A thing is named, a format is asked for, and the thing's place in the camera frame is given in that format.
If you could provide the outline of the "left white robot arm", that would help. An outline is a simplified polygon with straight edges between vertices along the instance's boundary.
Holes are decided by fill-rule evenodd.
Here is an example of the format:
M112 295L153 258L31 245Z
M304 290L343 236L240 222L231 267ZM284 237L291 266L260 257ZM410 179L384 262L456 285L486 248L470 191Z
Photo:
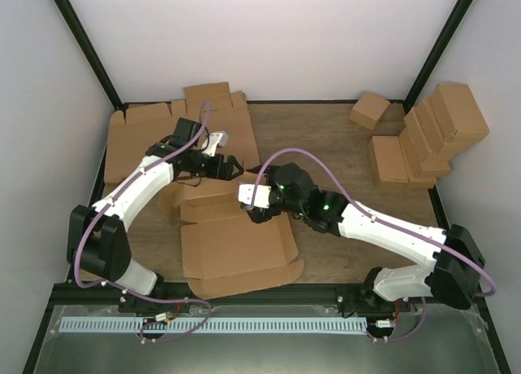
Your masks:
M243 173L233 156L224 157L228 135L181 118L174 132L150 146L138 167L112 192L70 214L67 260L74 272L86 271L138 294L150 312L160 310L166 292L160 276L134 260L127 231L145 205L181 173L192 178L230 181Z

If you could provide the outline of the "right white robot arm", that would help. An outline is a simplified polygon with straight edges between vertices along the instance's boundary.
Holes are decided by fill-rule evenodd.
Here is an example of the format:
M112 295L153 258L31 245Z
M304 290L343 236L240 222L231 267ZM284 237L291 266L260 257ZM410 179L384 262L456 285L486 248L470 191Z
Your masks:
M255 223L288 213L316 232L364 241L412 261L402 268L370 270L361 291L369 310L408 297L433 297L466 310L477 295L485 261L465 227L425 227L376 212L321 189L294 163L269 167L262 185L240 185L238 200Z

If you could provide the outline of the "folded box on table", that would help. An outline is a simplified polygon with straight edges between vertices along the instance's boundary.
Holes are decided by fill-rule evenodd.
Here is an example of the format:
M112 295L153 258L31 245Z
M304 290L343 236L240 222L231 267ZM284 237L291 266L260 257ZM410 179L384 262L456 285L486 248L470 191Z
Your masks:
M407 186L409 178L397 136L373 136L368 153L377 188L401 189Z

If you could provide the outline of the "small folded cardboard box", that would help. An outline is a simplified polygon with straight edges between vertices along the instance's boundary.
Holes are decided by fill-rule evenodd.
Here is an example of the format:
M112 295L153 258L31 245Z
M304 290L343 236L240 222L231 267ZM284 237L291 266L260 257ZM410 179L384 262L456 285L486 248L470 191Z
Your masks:
M389 100L367 91L353 105L348 119L368 130L374 130L389 105Z

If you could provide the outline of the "large folded cardboard box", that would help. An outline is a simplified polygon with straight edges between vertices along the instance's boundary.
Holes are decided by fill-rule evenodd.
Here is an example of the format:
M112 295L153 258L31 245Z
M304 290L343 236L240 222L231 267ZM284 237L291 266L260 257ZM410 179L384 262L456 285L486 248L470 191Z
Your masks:
M443 135L438 155L451 160L489 134L486 120L468 85L440 83L429 100Z

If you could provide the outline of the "row of folded boxes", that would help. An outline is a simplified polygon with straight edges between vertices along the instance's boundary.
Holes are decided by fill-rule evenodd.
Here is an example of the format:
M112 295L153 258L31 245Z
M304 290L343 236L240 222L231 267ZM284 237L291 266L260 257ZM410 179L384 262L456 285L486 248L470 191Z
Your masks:
M398 139L410 186L432 188L438 178L449 174L451 166L449 159L435 150L443 141L430 103L422 101L411 108L404 123Z

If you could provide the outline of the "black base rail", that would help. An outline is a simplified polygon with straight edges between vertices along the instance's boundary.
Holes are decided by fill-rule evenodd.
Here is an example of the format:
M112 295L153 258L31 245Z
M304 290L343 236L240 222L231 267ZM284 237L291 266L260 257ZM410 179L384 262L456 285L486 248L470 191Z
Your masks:
M398 305L391 302L368 302L361 294L361 284L288 284L276 288L241 293L229 297L213 298L209 302L217 306L331 306L342 315L351 311L358 314L390 314L396 308L408 310L407 303ZM115 305L123 313L153 315L161 311L175 309L176 306L145 301L132 295L125 301L123 294L113 287L96 286L83 289L75 284L56 284L50 295L52 305Z

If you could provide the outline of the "left black frame post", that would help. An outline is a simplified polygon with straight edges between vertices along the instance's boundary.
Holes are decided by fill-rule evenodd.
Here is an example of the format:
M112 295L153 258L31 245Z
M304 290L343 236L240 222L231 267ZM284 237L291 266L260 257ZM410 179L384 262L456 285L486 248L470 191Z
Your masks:
M114 87L105 67L97 51L83 27L80 18L78 17L75 9L73 8L70 0L53 0L60 15L63 17L69 31L73 35L80 47L82 54L85 56L90 68L96 76L99 85L102 87L105 95L109 99L111 105L115 110L123 108L124 104L118 95L116 88Z

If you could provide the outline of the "black frame post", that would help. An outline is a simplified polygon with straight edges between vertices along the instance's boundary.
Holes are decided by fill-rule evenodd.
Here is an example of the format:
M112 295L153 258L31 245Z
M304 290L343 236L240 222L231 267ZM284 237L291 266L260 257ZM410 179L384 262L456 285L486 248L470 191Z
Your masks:
M469 11L474 0L457 0L449 13L443 28L440 30L434 45L426 57L418 75L416 76L408 94L403 100L403 108L408 112L417 102L424 87L440 62L446 48L457 32L459 25Z
M118 95L116 88L114 87L105 67L97 51L83 27L80 18L78 17L75 9L73 8L70 0L53 0L60 15L63 17L69 31L73 35L80 47L82 54L85 56L90 68L96 76L99 85L102 87L105 95L109 99L111 105L115 110L123 108L124 104Z

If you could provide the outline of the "right black frame post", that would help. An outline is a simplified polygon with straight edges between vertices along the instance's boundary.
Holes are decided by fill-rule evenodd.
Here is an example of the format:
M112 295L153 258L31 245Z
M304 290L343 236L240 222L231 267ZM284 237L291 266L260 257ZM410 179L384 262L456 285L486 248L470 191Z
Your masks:
M403 108L408 112L417 102L424 87L440 62L446 48L457 32L459 25L469 11L474 0L457 0L449 13L443 28L440 30L434 45L426 57L418 75L416 76L408 94L403 100Z

